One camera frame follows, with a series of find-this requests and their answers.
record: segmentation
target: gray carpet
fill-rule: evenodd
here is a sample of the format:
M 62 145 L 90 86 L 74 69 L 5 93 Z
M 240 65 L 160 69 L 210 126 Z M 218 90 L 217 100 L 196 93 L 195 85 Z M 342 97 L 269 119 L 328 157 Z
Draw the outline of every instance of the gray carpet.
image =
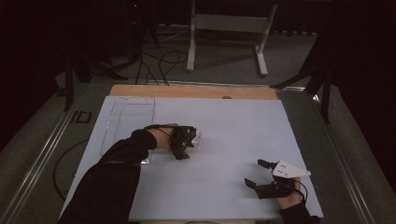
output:
M 237 41 L 213 41 L 208 40 L 210 35 L 202 34 L 205 38 L 200 37 L 197 43 L 195 70 L 189 73 L 186 71 L 186 63 L 178 63 L 166 75 L 169 83 L 276 84 L 298 73 L 316 38 L 314 35 L 270 35 L 264 49 L 269 75 L 261 77 L 253 50 L 257 36 L 250 35 Z M 161 46 L 187 52 L 189 39 L 185 35 L 179 35 L 162 41 Z M 144 51 L 157 58 L 170 50 L 151 49 L 152 47 L 152 43 L 147 43 Z M 175 62 L 177 55 L 171 53 L 164 59 Z M 161 83 L 159 60 L 144 54 L 143 62 L 148 66 L 141 70 L 139 83 L 146 83 L 148 68 Z M 163 63 L 163 71 L 170 66 L 171 63 Z M 21 202 L 21 211 L 17 210 L 17 216 L 10 223 L 56 222 L 63 206 L 63 200 L 52 183 L 56 161 L 67 149 L 90 137 L 102 102 L 111 86 L 115 83 L 134 83 L 138 67 L 139 63 L 136 63 L 120 71 L 121 75 L 129 77 L 126 81 L 114 80 L 95 72 L 91 84 L 81 84 L 76 88 L 79 97 L 76 98 L 69 117 L 63 113 L 64 98 L 53 96 L 1 152 L 0 177 L 7 181 L 2 181 L 0 185 L 0 212 L 4 214 L 23 177 L 45 147 L 51 132 L 57 129 L 58 121 L 65 120 L 62 137 L 54 146 L 48 164 L 36 179 L 35 187 L 26 202 Z M 150 84 L 155 84 L 150 74 L 147 77 Z M 302 87 L 306 82 L 305 79 L 294 86 Z M 323 122 L 318 114 L 318 106 L 305 94 L 299 91 L 280 91 L 278 97 L 287 109 L 297 143 L 312 172 L 312 180 L 325 216 L 322 223 L 396 223 L 395 195 L 338 90 L 332 87 L 330 125 Z M 76 118 L 72 117 L 75 111 L 92 113 L 90 122 L 75 122 Z M 75 146 L 59 163 L 56 179 L 61 192 L 66 192 L 71 185 L 85 146 L 85 142 Z M 350 181 L 356 183 L 357 188 L 351 185 L 351 189 L 348 185 Z M 354 195 L 356 192 L 361 194 L 363 202 Z

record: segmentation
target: black long sleeve shirt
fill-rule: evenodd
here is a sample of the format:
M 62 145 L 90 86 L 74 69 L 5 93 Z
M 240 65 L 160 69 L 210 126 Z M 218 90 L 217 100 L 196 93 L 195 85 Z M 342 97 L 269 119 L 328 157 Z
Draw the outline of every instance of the black long sleeve shirt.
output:
M 157 146 L 148 131 L 120 140 L 82 177 L 59 224 L 126 224 L 140 177 L 140 163 Z M 280 210 L 285 224 L 316 224 L 304 204 Z

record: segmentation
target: metal frame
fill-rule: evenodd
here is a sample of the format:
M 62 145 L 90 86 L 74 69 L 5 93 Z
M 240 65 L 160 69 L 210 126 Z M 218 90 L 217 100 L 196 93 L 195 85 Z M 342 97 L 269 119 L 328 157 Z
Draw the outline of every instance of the metal frame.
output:
M 264 56 L 262 51 L 267 41 L 273 18 L 275 16 L 277 5 L 272 5 L 270 14 L 267 18 L 259 17 L 243 17 L 243 16 L 224 16 L 224 15 L 209 15 L 195 13 L 195 0 L 191 0 L 191 39 L 190 49 L 187 61 L 187 71 L 194 70 L 195 61 L 195 30 L 221 30 L 221 31 L 237 31 L 237 32 L 250 32 L 261 33 L 262 42 L 256 46 L 257 62 L 260 68 L 260 75 L 267 76 L 268 71 L 265 65 Z

